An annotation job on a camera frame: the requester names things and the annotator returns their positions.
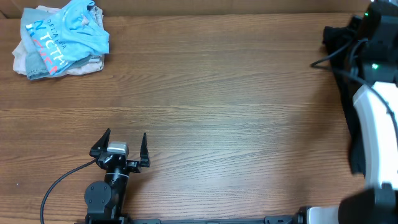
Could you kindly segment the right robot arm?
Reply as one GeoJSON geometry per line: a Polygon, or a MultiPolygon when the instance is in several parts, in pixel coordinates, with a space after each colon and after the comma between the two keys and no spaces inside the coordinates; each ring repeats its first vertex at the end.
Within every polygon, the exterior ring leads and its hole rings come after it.
{"type": "Polygon", "coordinates": [[[351,135],[352,173],[363,191],[334,207],[304,207],[292,223],[397,222],[397,3],[371,1],[346,27],[325,27],[326,57],[312,68],[331,72],[351,135]]]}

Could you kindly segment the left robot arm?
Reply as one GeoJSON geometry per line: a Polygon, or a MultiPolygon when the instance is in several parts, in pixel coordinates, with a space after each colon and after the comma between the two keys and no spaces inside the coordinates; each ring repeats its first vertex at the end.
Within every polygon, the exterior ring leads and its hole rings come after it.
{"type": "Polygon", "coordinates": [[[89,152],[106,173],[103,181],[93,182],[85,190],[86,223],[132,223],[130,216],[123,214],[129,174],[140,173],[143,167],[150,166],[146,134],[142,138],[140,159],[133,161],[128,159],[128,144],[111,142],[110,132],[107,129],[89,152]]]}

